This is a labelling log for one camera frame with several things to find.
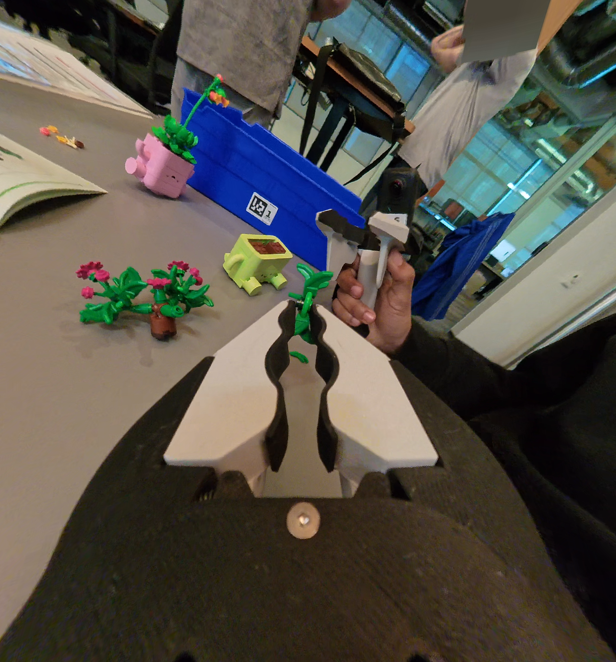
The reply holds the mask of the blue plastic bin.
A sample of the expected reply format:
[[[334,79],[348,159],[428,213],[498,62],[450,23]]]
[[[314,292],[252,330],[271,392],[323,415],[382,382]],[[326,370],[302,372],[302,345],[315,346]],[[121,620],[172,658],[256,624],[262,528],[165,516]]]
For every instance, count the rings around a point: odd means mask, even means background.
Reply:
[[[356,194],[237,109],[206,100],[187,127],[198,138],[188,185],[316,269],[327,269],[319,212],[333,209],[364,225]]]

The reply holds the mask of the green toy brick plant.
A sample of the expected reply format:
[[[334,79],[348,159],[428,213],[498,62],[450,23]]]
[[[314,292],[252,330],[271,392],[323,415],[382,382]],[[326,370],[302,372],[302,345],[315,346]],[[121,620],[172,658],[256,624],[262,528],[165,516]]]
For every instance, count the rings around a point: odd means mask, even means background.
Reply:
[[[301,294],[289,294],[292,299],[296,300],[294,335],[307,343],[315,344],[311,331],[310,311],[317,293],[329,285],[334,273],[332,271],[315,271],[302,263],[298,263],[296,269],[304,278],[304,288]]]

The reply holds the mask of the lime green toy brick pot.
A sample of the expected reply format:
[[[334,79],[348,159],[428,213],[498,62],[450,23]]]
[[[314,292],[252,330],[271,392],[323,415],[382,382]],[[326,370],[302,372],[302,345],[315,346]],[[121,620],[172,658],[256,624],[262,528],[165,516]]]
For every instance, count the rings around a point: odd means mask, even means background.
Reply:
[[[282,270],[292,257],[275,236],[241,234],[232,250],[224,255],[222,266],[239,288],[254,296],[260,293],[263,283],[270,283],[278,291],[286,285]]]

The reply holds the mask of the open instruction booklet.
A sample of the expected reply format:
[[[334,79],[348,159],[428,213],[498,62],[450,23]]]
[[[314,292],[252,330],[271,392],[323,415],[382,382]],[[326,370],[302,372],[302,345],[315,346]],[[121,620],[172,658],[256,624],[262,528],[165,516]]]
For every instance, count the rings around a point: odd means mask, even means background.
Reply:
[[[107,191],[0,134],[0,227],[31,204]]]

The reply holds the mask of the person's right hand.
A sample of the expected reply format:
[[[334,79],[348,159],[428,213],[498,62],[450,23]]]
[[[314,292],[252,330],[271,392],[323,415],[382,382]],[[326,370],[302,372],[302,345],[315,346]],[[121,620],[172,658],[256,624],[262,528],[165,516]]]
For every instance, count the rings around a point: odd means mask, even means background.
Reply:
[[[411,299],[414,270],[398,249],[386,262],[385,279],[378,290],[375,306],[363,301],[364,288],[358,279],[360,258],[343,265],[336,279],[332,312],[349,327],[368,327],[367,341],[392,356],[406,341],[412,327]]]

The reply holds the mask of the large printed sheet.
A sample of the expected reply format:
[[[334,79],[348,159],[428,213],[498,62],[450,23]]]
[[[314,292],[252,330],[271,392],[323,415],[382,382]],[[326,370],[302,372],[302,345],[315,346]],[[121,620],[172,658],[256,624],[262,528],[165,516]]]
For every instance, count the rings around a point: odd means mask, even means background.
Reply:
[[[151,119],[153,114],[69,52],[0,22],[0,79]]]

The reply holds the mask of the red flowered toy brick plant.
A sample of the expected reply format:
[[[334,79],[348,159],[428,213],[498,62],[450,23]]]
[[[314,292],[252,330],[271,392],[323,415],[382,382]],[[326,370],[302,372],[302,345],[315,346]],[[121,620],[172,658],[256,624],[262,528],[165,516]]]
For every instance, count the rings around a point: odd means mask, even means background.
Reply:
[[[81,290],[85,300],[103,299],[100,303],[85,304],[80,311],[80,321],[84,324],[111,326],[123,312],[135,313],[147,316],[152,337],[165,341],[178,333],[177,319],[193,309],[214,306],[208,295],[210,286],[203,282],[199,269],[186,261],[175,260],[166,269],[153,269],[147,279],[142,279],[133,267],[113,277],[100,261],[81,264],[75,274],[91,283]],[[100,285],[102,291],[95,291],[92,284]]]

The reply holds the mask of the small loose toy bricks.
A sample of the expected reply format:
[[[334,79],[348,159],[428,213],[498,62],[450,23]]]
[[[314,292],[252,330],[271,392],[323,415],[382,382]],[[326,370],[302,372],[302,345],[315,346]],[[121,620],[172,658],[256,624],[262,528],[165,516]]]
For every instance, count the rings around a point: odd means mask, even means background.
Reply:
[[[47,125],[39,128],[39,133],[44,137],[54,137],[59,143],[71,147],[74,150],[83,150],[85,145],[75,137],[61,135],[59,129],[54,125]]]

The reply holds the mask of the person's right forearm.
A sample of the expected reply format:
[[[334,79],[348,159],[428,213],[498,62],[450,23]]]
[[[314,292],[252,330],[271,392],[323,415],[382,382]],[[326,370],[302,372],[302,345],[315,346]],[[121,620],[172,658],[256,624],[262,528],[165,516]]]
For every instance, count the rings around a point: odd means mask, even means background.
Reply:
[[[417,322],[393,357],[467,422],[501,410],[548,405],[532,375],[503,368],[453,336],[430,334]]]

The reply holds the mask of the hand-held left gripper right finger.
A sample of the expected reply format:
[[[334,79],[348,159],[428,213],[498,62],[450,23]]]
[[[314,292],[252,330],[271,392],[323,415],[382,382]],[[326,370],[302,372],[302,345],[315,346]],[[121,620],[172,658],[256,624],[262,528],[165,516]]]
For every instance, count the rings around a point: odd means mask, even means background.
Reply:
[[[329,310],[310,312],[324,381],[317,440],[327,471],[337,471],[344,498],[368,473],[433,467],[438,454],[389,358]]]

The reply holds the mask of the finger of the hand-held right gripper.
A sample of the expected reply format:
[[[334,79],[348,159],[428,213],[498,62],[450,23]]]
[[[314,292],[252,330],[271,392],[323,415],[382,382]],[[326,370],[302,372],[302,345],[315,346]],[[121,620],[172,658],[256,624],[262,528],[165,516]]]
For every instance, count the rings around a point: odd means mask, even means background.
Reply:
[[[376,287],[381,287],[385,278],[388,255],[393,249],[405,252],[409,235],[407,214],[375,212],[368,220],[370,231],[378,238],[380,248],[377,264]]]
[[[315,221],[327,239],[325,270],[337,276],[345,264],[355,261],[360,247],[371,239],[371,232],[355,226],[333,209],[318,212]]]

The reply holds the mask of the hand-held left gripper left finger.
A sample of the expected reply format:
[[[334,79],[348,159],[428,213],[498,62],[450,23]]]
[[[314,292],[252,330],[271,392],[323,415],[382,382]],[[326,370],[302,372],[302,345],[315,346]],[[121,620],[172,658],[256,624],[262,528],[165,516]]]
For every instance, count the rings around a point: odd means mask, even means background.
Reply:
[[[271,465],[265,436],[277,412],[278,389],[265,367],[273,343],[287,350],[281,315],[293,334],[295,303],[277,304],[221,347],[163,454],[167,465],[212,468],[243,474],[255,497],[262,496]]]

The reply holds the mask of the blue cloth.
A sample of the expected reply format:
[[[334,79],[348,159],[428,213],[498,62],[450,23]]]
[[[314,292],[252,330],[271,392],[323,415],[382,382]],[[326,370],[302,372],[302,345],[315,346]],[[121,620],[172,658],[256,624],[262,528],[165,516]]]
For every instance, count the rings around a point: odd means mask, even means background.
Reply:
[[[412,289],[412,315],[426,321],[443,319],[515,215],[497,212],[447,235],[439,255]]]

